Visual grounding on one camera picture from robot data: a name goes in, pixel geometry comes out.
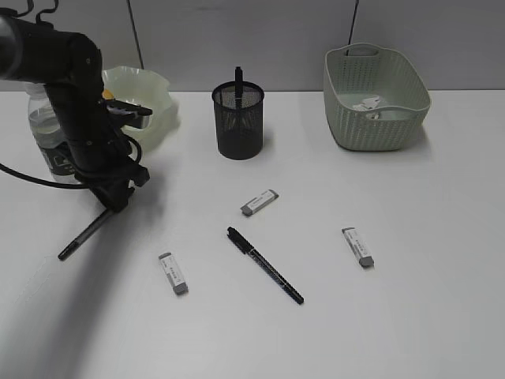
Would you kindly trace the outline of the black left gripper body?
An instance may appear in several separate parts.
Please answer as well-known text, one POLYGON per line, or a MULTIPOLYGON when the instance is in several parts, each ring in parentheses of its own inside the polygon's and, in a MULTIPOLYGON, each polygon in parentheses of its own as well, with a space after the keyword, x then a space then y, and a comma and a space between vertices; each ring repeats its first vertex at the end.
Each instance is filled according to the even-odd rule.
POLYGON ((88 185, 102 205, 114 213, 121 212, 129 204, 134 192, 131 182, 142 187, 150 179, 148 169, 129 156, 121 156, 104 168, 75 168, 76 178, 88 185))

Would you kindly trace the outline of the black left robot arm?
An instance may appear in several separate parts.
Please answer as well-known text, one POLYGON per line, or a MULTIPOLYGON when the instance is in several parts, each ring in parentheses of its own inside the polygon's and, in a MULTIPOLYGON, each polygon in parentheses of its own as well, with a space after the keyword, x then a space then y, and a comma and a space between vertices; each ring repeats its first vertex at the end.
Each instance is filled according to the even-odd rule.
POLYGON ((148 169, 122 127, 152 110, 103 98, 102 55, 85 35, 60 32, 1 11, 1 78, 42 84, 64 136, 57 148, 75 177, 112 212, 120 212, 148 169))

